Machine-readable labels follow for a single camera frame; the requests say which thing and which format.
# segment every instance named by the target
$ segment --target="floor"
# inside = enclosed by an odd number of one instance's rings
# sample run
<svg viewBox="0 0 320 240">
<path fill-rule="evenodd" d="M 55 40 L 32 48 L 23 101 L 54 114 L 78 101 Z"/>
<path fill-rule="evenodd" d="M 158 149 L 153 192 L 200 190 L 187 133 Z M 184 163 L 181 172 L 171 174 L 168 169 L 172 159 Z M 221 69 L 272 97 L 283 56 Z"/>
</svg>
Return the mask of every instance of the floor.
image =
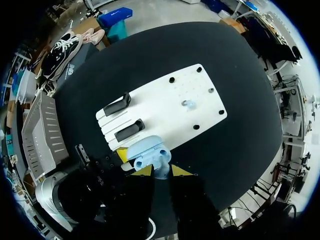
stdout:
<svg viewBox="0 0 320 240">
<path fill-rule="evenodd" d="M 133 17 L 125 20 L 129 36 L 163 25 L 220 20 L 220 17 L 202 2 L 188 4 L 181 0 L 118 0 L 100 7 L 100 11 L 110 12 L 120 7 L 133 10 Z"/>
<path fill-rule="evenodd" d="M 163 25 L 183 23 L 183 22 L 219 22 L 220 17 L 212 12 L 207 6 L 202 2 L 198 4 L 188 4 L 181 0 L 117 0 L 115 2 L 108 3 L 99 8 L 100 11 L 113 11 L 120 7 L 127 7 L 133 10 L 133 17 L 125 20 L 127 34 L 133 35 L 141 31 L 148 29 L 160 27 Z M 72 18 L 72 25 L 76 26 L 79 24 L 80 19 L 85 15 L 85 8 L 79 8 L 78 13 Z M 54 34 L 53 44 L 56 40 L 60 38 L 69 29 L 70 22 L 65 26 L 59 26 Z M 270 183 L 272 175 L 270 172 L 273 170 L 276 163 L 281 160 L 282 148 L 280 147 L 278 153 L 273 159 L 272 163 L 266 169 L 261 179 Z M 256 211 L 258 209 L 258 204 L 253 200 L 253 198 L 259 203 L 259 205 L 264 203 L 264 200 L 259 196 L 254 196 L 251 191 L 245 193 L 240 199 L 245 203 L 245 205 L 251 210 Z M 240 202 L 236 201 L 233 207 L 245 208 L 245 206 Z M 239 226 L 246 219 L 249 218 L 247 210 L 236 209 L 236 219 L 235 223 Z"/>
</svg>

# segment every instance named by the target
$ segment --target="white plate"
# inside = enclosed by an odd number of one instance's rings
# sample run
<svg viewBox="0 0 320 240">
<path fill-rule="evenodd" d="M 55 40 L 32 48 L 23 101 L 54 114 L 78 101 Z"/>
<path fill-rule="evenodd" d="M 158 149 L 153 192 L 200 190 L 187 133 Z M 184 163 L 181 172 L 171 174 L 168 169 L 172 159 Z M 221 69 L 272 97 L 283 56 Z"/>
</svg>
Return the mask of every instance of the white plate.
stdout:
<svg viewBox="0 0 320 240">
<path fill-rule="evenodd" d="M 129 94 L 131 103 L 126 109 L 109 116 L 103 109 L 96 113 L 105 140 L 113 151 L 151 135 L 160 136 L 164 145 L 172 150 L 227 117 L 224 104 L 201 64 L 172 72 Z M 184 101 L 192 101 L 194 108 L 183 106 Z M 115 133 L 138 119 L 143 121 L 145 129 L 118 142 Z M 195 125 L 199 125 L 199 129 L 194 129 Z"/>
</svg>

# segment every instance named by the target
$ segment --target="white cable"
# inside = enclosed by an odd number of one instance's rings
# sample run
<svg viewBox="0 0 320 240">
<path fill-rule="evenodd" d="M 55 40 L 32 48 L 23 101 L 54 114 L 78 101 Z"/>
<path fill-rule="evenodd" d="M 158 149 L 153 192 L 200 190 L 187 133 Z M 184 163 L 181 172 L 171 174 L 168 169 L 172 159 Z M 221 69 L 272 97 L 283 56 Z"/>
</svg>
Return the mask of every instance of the white cable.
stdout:
<svg viewBox="0 0 320 240">
<path fill-rule="evenodd" d="M 268 74 L 269 76 L 275 75 L 277 72 L 279 72 L 281 69 L 283 69 L 289 62 L 285 61 L 281 67 L 279 67 L 277 70 L 275 70 L 274 72 Z"/>
<path fill-rule="evenodd" d="M 151 223 L 152 225 L 152 233 L 150 234 L 150 236 L 145 239 L 145 240 L 150 240 L 155 234 L 156 234 L 156 224 L 154 221 L 152 221 L 152 219 L 149 217 L 149 222 Z"/>
</svg>

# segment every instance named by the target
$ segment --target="small metal part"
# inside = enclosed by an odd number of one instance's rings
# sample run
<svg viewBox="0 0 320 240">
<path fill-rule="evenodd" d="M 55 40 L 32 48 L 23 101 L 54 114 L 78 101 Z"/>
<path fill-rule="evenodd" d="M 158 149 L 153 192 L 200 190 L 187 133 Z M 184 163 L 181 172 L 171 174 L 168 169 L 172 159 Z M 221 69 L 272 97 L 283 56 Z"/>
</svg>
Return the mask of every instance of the small metal part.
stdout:
<svg viewBox="0 0 320 240">
<path fill-rule="evenodd" d="M 87 163 L 89 163 L 90 162 L 89 157 L 88 157 L 87 153 L 85 152 L 84 147 L 82 146 L 82 144 L 79 144 L 79 150 L 80 150 L 80 154 L 82 155 L 83 159 Z"/>
</svg>

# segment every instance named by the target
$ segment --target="black cloth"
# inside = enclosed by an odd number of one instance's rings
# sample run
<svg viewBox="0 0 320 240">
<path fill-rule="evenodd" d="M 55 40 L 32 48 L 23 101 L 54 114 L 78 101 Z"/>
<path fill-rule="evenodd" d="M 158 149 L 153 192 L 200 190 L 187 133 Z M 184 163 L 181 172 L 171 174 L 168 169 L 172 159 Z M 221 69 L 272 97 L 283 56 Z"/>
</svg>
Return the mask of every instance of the black cloth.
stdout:
<svg viewBox="0 0 320 240">
<path fill-rule="evenodd" d="M 71 159 L 78 160 L 78 144 L 95 158 L 110 151 L 97 111 L 124 92 L 194 64 L 202 64 L 210 76 L 227 118 L 173 149 L 170 163 L 198 173 L 218 210 L 231 205 L 273 160 L 282 128 L 263 67 L 245 39 L 228 25 L 186 22 L 146 30 L 109 46 L 77 69 L 54 96 Z M 156 238 L 177 232 L 166 180 L 155 181 L 150 217 Z"/>
</svg>

